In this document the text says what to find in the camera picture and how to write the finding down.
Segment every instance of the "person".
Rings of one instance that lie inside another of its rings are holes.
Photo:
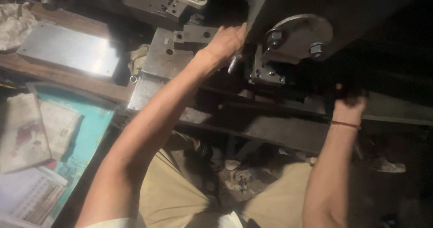
[[[246,24],[220,27],[125,127],[94,177],[76,228],[346,226],[349,160],[363,99],[354,107],[336,102],[335,124],[314,168],[307,163],[285,166],[282,177],[242,212],[209,211],[208,198],[161,149],[200,84],[243,46],[245,34]]]

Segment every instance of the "khaki pants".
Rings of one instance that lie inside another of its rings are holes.
[[[307,163],[286,165],[279,180],[248,201],[240,218],[261,228],[301,228],[302,205],[311,169]],[[160,150],[149,165],[140,192],[139,214],[147,228],[181,228],[186,224],[188,228],[217,227],[221,214],[201,213],[208,204],[208,198]]]

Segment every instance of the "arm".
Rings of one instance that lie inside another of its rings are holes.
[[[359,125],[365,99],[350,108],[337,100],[333,120]],[[357,129],[331,125],[322,151],[310,173],[302,211],[305,228],[347,226],[349,163]]]
[[[127,125],[101,163],[77,228],[119,218],[137,218],[140,188],[154,155],[164,146],[200,84],[243,43],[242,27],[221,27],[187,67]]]

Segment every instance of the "hand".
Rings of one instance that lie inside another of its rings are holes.
[[[363,96],[358,97],[353,106],[349,106],[344,100],[338,99],[335,101],[332,120],[359,126],[366,105],[367,99]]]
[[[221,26],[212,41],[201,52],[212,56],[218,67],[222,67],[221,62],[229,59],[236,50],[243,46],[245,34],[246,23],[237,27],[225,28]]]

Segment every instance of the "newspaper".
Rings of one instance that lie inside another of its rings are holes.
[[[68,148],[81,114],[53,101],[40,101],[40,105],[52,158],[60,160]]]
[[[40,228],[67,182],[45,167],[0,174],[0,224]]]
[[[0,172],[10,172],[51,159],[42,115],[35,94],[7,99],[0,139]]]

